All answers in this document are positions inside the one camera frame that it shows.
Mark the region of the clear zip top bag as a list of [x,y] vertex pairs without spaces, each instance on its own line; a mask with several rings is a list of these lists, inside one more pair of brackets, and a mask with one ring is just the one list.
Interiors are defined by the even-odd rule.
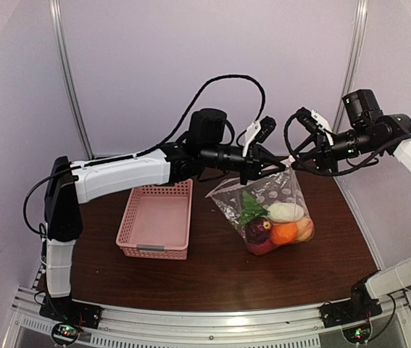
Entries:
[[222,181],[207,197],[217,205],[253,255],[309,241],[315,234],[292,158],[281,161],[284,171],[240,184]]

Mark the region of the white radish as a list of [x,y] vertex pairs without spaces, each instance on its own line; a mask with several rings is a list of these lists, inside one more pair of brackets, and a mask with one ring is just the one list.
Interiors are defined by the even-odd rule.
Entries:
[[256,218],[265,217],[267,210],[257,202],[257,200],[249,193],[242,193],[242,209],[240,214],[240,225],[244,226]]
[[267,211],[269,219],[274,223],[291,223],[304,217],[304,208],[294,203],[275,202]]

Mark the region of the orange tangerine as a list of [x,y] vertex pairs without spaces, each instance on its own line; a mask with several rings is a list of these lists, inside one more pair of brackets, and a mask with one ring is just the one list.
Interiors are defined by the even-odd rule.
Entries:
[[270,240],[275,245],[290,244],[297,239],[298,228],[296,223],[276,224],[270,232]]

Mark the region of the yellow peach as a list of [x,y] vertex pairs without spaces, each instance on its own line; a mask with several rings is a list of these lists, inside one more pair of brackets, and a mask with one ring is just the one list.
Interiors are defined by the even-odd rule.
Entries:
[[298,234],[296,241],[304,242],[312,238],[314,233],[314,223],[311,218],[303,217],[301,220],[296,222]]

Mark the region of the red apple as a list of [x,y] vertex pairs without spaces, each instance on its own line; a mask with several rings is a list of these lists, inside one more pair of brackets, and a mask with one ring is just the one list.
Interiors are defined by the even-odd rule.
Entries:
[[278,245],[274,244],[271,240],[268,239],[266,242],[262,244],[251,244],[249,242],[246,242],[246,248],[253,255],[260,256],[267,254],[273,251],[274,249],[277,249]]

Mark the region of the pink plastic basket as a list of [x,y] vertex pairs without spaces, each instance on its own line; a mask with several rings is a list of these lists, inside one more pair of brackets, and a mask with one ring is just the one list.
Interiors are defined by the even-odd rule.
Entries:
[[130,191],[116,238],[125,256],[187,259],[193,184],[188,179]]

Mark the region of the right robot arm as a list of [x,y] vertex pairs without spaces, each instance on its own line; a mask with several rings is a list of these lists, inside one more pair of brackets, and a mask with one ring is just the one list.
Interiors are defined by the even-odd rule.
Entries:
[[[334,133],[321,116],[304,107],[286,121],[283,137],[296,168],[334,178],[389,154],[411,173],[411,118],[384,114],[370,89],[351,92],[342,102],[351,125],[343,133]],[[322,314],[332,319],[330,311],[338,310],[351,320],[364,320],[381,312],[379,299],[410,288],[411,258],[358,281],[350,299],[327,304]]]

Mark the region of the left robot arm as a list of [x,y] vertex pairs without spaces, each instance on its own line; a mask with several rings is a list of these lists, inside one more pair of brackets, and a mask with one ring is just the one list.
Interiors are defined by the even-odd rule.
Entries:
[[83,232],[82,204],[141,186],[173,185],[199,177],[207,168],[236,172],[242,184],[285,170],[262,146],[275,129],[273,118],[253,122],[242,148],[222,143],[230,126],[223,111],[205,108],[192,114],[188,130],[176,142],[159,144],[152,151],[94,161],[54,161],[51,175],[43,180],[44,222],[38,229],[45,246],[45,303],[54,315],[70,322],[78,314],[70,273],[73,248]]

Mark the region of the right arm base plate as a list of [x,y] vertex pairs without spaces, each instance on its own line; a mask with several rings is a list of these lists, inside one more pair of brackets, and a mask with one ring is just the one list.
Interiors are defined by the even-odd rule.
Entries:
[[383,312],[378,302],[362,307],[350,299],[340,302],[325,302],[320,306],[319,311],[325,328],[366,321]]

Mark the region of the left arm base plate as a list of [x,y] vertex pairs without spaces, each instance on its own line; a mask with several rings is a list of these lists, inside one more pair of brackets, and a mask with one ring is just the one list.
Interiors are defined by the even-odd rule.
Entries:
[[43,304],[39,315],[58,322],[71,323],[81,328],[97,329],[101,320],[102,308],[94,304],[73,302],[68,310],[55,312],[50,304]]

